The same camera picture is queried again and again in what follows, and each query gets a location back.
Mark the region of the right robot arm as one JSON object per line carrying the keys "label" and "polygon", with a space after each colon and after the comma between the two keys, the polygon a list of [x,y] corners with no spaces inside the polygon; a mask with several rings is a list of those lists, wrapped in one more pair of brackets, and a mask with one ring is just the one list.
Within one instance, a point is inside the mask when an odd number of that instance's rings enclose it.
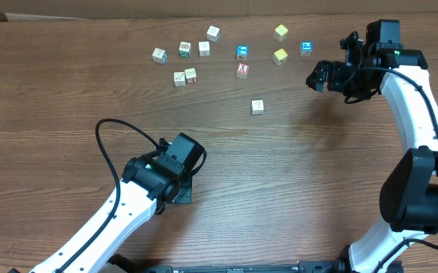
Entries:
{"label": "right robot arm", "polygon": [[355,104],[383,96],[402,140],[403,156],[380,191],[380,216],[333,261],[300,261],[301,272],[401,272],[399,256],[426,245],[438,233],[438,106],[428,64],[419,50],[405,49],[398,20],[368,24],[342,39],[344,61],[320,61],[307,77],[316,91],[341,93]]}

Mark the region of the wooden block elephant picture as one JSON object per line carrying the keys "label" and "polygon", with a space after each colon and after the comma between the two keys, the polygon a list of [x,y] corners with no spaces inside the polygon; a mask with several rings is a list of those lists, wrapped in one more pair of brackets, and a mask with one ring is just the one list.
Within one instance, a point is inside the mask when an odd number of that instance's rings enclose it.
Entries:
{"label": "wooden block elephant picture", "polygon": [[173,73],[174,85],[176,87],[186,85],[186,77],[184,72],[174,72]]}

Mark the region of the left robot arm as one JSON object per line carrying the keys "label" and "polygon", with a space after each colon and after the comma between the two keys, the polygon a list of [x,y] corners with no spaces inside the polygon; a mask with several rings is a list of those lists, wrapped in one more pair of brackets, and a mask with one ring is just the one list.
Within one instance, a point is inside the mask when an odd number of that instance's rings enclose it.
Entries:
{"label": "left robot arm", "polygon": [[195,166],[206,150],[184,133],[171,143],[159,141],[156,151],[125,165],[118,186],[90,220],[59,250],[32,268],[33,272],[104,272],[116,250],[142,224],[169,203],[191,201]]}

